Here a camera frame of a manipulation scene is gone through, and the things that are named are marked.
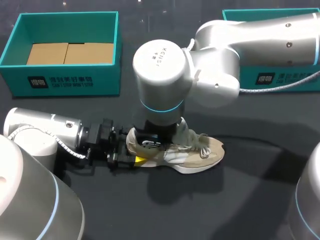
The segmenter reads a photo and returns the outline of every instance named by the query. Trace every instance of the white shoe sole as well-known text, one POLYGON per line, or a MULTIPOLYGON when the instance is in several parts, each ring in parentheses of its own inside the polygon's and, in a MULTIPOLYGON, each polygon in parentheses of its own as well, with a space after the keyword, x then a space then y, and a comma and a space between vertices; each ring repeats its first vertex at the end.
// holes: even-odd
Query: white shoe sole
POLYGON ((167 166, 167 167, 173 168, 174 170, 178 171, 181 174, 196 174, 196 173, 205 171, 209 168, 212 168, 213 166, 220 163, 220 161, 222 159, 223 158, 221 158, 219 161, 216 161, 215 163, 213 163, 211 165, 202 166, 202 167, 183 167, 183 166, 168 163, 165 161, 164 162, 157 162, 157 161, 153 161, 153 160, 148 160, 144 164, 140 165, 139 167, 154 168, 154 167, 158 167, 158 166, 167 166))

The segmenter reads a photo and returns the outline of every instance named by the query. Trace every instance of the black table surface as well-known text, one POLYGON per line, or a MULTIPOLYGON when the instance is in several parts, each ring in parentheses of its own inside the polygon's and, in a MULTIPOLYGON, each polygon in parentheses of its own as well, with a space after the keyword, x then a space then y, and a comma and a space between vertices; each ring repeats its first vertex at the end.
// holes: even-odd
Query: black table surface
MULTIPOLYGON (((188 45, 198 27, 223 9, 312 8, 317 0, 0 0, 0 52, 19 13, 119 11, 123 37, 119 97, 13 99, 0 79, 0 126, 13 107, 132 124, 139 105, 132 58, 143 43, 188 45)), ((286 213, 308 156, 320 141, 320 94, 240 95, 207 109, 189 101, 185 119, 225 143, 218 167, 182 175, 171 168, 93 176, 66 168, 63 180, 85 211, 84 240, 288 240, 286 213)))

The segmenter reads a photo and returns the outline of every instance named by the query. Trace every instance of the black connector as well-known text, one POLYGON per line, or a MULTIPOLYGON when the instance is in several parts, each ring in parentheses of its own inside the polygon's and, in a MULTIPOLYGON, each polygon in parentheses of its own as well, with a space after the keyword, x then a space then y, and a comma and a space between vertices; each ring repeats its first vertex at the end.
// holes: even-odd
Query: black connector
POLYGON ((88 144, 98 144, 101 137, 101 124, 91 123, 86 142, 88 144))

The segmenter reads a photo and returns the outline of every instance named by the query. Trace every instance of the white robotic arm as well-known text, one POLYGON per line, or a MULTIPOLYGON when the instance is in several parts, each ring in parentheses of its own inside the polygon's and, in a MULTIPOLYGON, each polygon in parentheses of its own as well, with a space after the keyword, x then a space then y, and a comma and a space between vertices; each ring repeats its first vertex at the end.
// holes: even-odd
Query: white robotic arm
POLYGON ((319 17, 312 13, 253 22, 214 20, 198 29, 188 48, 161 39, 145 43, 133 57, 133 69, 146 118, 158 126, 177 122, 187 97, 209 108, 234 101, 241 92, 241 66, 319 64, 319 17))

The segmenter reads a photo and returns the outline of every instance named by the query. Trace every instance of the teal storage box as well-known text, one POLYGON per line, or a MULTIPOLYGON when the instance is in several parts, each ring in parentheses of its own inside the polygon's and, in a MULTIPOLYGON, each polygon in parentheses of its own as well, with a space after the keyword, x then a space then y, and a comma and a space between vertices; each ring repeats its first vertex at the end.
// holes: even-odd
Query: teal storage box
MULTIPOLYGON (((228 9, 223 10, 223 19, 228 21, 249 22, 290 17, 320 12, 319 8, 283 8, 283 9, 228 9)), ((268 89, 295 83, 311 74, 320 71, 319 65, 268 67, 242 66, 240 68, 240 87, 242 89, 268 89), (270 78, 266 84, 257 84, 259 78, 270 78)), ((320 81, 311 80, 307 83, 290 87, 278 92, 320 91, 320 81)))
POLYGON ((0 58, 0 73, 15 97, 119 95, 121 51, 118 12, 22 13, 0 58), (113 48, 109 63, 29 64, 33 46, 60 43, 113 48))

